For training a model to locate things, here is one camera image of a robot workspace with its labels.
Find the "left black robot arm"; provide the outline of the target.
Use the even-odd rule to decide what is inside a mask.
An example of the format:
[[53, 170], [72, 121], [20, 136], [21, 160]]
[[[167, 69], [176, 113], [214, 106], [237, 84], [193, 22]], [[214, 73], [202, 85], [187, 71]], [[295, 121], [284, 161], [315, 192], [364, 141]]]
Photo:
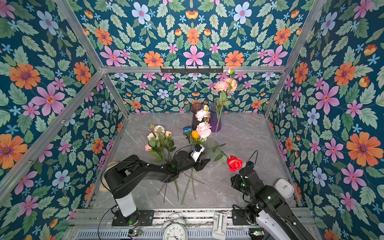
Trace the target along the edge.
[[204, 159], [203, 150], [179, 151], [169, 163], [156, 165], [140, 160], [137, 155], [131, 155], [118, 162], [104, 173], [104, 180], [112, 193], [119, 210], [116, 217], [125, 224], [133, 224], [136, 221], [139, 210], [132, 196], [133, 189], [143, 180], [154, 180], [162, 183], [171, 183], [179, 178], [179, 175], [189, 169], [199, 172], [211, 161]]

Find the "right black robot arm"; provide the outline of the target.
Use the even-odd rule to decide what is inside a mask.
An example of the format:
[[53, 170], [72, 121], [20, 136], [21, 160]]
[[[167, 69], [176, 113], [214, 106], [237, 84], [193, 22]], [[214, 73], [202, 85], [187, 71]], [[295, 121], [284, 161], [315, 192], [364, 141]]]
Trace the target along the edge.
[[273, 240], [312, 240], [313, 236], [299, 222], [284, 197], [272, 186], [264, 185], [247, 161], [239, 173], [231, 177], [232, 187], [250, 200], [245, 207], [233, 205], [235, 226], [258, 225]]

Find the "pink bud flower stem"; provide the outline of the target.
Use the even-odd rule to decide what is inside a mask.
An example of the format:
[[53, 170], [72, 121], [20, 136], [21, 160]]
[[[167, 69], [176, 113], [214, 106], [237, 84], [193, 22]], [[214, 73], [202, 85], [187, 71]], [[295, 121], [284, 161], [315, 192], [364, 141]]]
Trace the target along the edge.
[[232, 94], [238, 88], [238, 83], [234, 78], [236, 70], [233, 67], [229, 67], [227, 72], [229, 73], [229, 77], [225, 78], [223, 80], [220, 80], [215, 85], [216, 93], [219, 94], [219, 98], [215, 99], [216, 114], [217, 114], [217, 124], [216, 124], [216, 128], [215, 128], [215, 136], [219, 130], [222, 112], [223, 112], [225, 107], [228, 107], [232, 104], [232, 102], [231, 102]]

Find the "clear ribbed glass vase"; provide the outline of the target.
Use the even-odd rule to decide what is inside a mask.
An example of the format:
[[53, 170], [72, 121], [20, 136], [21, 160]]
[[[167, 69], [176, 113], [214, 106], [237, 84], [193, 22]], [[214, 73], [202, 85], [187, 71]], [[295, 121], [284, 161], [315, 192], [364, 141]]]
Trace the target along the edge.
[[209, 146], [207, 145], [206, 149], [207, 157], [210, 159], [210, 161], [207, 163], [207, 167], [215, 167], [219, 161], [216, 161], [217, 156], [219, 156], [220, 150], [218, 150], [217, 145], [215, 146]]

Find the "pink carnation flower stem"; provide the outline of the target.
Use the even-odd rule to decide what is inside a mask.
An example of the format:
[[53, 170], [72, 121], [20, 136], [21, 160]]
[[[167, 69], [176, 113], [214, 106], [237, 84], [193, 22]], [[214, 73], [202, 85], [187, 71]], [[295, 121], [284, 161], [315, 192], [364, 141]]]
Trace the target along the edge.
[[210, 119], [209, 106], [204, 105], [204, 108], [196, 113], [196, 117], [198, 118], [199, 121], [201, 121], [200, 124], [197, 126], [196, 131], [200, 135], [200, 139], [205, 140], [212, 133], [211, 126], [209, 124], [209, 119]]

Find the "red rose flower stem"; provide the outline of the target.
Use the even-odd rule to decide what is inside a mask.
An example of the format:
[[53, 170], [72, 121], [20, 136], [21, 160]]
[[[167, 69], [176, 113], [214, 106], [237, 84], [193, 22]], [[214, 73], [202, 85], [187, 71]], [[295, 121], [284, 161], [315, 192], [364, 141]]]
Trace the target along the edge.
[[213, 146], [212, 153], [214, 154], [214, 163], [224, 162], [230, 172], [236, 172], [243, 166], [243, 160], [234, 156], [229, 155], [225, 152], [224, 147], [227, 144], [218, 144]]

